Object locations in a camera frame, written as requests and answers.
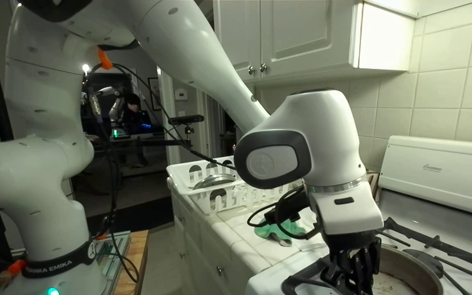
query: cabinet door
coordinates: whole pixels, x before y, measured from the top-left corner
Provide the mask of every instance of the cabinet door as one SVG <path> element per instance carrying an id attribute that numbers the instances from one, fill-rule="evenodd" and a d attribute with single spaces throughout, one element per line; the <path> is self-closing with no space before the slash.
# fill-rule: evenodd
<path id="1" fill-rule="evenodd" d="M 262 75 L 286 75 L 350 61 L 353 0 L 262 0 Z"/>
<path id="2" fill-rule="evenodd" d="M 258 61 L 258 2 L 214 0 L 214 30 L 242 80 L 252 80 Z"/>

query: white cabinet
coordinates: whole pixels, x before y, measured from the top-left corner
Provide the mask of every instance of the white cabinet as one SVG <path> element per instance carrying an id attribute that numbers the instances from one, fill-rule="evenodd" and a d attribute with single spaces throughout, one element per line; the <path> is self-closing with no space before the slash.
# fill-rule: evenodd
<path id="1" fill-rule="evenodd" d="M 414 21 L 357 0 L 214 0 L 214 30 L 249 84 L 406 71 Z"/>

